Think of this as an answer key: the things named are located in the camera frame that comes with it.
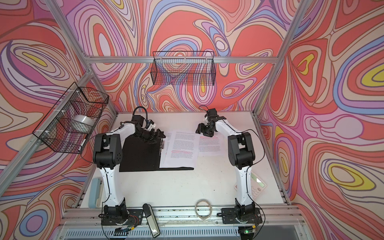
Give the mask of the printed paper sheet top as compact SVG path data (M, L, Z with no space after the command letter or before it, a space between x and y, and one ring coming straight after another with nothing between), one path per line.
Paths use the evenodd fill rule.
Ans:
M161 158L160 158L160 168L165 169L169 168L171 164L171 151L169 150L170 148L170 143L172 140L172 137L174 135L175 131L170 131L165 133L165 138L163 139L163 148L161 151Z

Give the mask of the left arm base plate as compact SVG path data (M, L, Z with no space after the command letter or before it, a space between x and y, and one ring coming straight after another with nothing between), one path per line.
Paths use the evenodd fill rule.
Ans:
M111 214L99 214L102 226L128 226L137 227L141 225L144 211L142 209L128 209L127 214L122 216Z

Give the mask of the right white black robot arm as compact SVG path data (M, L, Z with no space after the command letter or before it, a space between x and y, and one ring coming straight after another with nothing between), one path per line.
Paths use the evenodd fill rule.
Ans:
M248 172L256 158L251 134L237 130L224 116L219 116L215 109L207 111L205 121L198 125L196 133L209 138L220 133L227 138L228 159L236 168L236 207L239 210L254 209L256 204L249 195L251 179Z

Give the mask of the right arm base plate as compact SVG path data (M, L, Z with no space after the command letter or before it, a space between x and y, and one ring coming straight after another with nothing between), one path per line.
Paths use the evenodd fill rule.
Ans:
M223 224L253 224L260 225L263 223L262 214L259 208L255 208L253 213L240 215L236 213L234 208L222 208L217 217L222 218Z

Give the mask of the silver tape roll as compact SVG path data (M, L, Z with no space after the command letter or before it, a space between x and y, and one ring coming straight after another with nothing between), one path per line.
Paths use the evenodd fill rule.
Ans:
M87 126L91 126L91 127L95 124L94 120L92 120L90 117L84 116L84 115L75 115L73 117L73 120L76 121L76 122L79 122L81 124L85 124Z

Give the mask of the light blue stapler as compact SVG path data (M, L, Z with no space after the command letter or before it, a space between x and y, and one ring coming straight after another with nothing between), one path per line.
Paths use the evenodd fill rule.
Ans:
M103 196L103 181L101 178L94 178L91 181L89 187L89 199L88 206L90 209L99 208L101 206L102 196Z

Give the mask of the printed paper sheet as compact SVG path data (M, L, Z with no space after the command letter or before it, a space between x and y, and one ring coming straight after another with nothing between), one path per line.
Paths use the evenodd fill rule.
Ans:
M197 165L199 137L186 131L177 131L172 137L170 148L171 166L169 168L192 168Z
M200 135L199 137L199 157L224 156L226 147L224 136L215 133L213 137Z
M161 151L161 158L160 158L160 168L165 169L169 168L171 164L171 151L169 150L170 148L170 143L172 140L172 137L174 135L175 131L170 131L165 133L165 138L163 139L163 148Z

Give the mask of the white pink calculator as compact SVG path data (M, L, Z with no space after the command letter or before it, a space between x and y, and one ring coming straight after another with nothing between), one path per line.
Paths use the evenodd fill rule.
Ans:
M239 170L235 170L236 173L236 184L234 186L235 191L238 191L238 183L241 183L242 174L239 173ZM249 195L251 198L256 201L257 197L266 189L266 183L254 173L254 171L249 170L247 176L250 177L250 183L248 184Z

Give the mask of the black handheld scanner device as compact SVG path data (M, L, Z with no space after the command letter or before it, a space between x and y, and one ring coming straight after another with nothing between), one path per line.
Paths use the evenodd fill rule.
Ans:
M157 238L161 234L161 231L157 223L156 217L154 215L152 206L149 204L143 204L143 211L144 211L148 226L150 228L152 237Z

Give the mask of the white black lever arch folder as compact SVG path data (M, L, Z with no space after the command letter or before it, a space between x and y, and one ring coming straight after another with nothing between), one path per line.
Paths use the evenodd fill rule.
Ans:
M154 171L189 171L192 168L160 168L163 139L157 143L148 143L144 140L129 136L123 146L123 159L120 163L121 173L154 172Z

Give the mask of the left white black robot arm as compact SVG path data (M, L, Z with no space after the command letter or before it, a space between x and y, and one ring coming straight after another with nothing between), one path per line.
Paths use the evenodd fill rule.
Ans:
M118 183L118 176L120 163L123 160L123 144L130 136L150 141L150 143L166 137L163 131L155 129L154 124L145 128L137 121L121 122L115 130L96 135L93 163L100 169L103 177L106 193L106 200L103 201L105 206L120 206L125 201Z

